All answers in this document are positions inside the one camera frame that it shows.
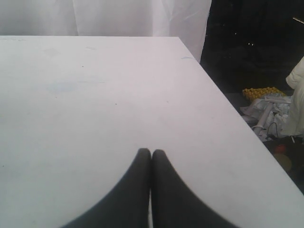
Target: table surface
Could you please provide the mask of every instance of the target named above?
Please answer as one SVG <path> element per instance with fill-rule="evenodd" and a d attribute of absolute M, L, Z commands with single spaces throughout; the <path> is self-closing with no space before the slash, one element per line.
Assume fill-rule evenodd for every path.
<path fill-rule="evenodd" d="M 302 193 L 178 38 L 0 37 L 0 107 L 0 227 L 66 224 L 141 147 L 240 227 L 304 224 Z"/>

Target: white fabric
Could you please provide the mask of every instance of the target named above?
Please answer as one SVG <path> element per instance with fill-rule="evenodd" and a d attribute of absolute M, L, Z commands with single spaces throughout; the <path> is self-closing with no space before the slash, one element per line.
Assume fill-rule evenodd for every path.
<path fill-rule="evenodd" d="M 0 35 L 177 36 L 200 60 L 211 0 L 1 0 Z"/>
<path fill-rule="evenodd" d="M 304 135 L 304 57 L 286 78 L 287 83 L 294 89 L 287 123 L 282 131 L 285 135 Z"/>

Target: yellow object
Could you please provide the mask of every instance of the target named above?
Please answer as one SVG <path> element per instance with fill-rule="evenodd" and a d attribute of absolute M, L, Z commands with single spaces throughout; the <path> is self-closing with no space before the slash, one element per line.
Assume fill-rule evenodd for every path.
<path fill-rule="evenodd" d="M 246 97 L 246 99 L 253 102 L 255 99 L 261 98 L 264 95 L 267 94 L 281 94 L 282 96 L 286 96 L 282 91 L 278 90 L 275 87 L 267 87 L 267 88 L 259 88 L 259 89 L 243 89 L 243 96 Z"/>

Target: white backdrop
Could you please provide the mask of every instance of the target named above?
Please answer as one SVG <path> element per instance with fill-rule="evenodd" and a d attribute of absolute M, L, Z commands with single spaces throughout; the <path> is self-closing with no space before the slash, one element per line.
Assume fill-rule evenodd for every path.
<path fill-rule="evenodd" d="M 177 36 L 199 61 L 212 0 L 0 0 L 0 35 Z"/>

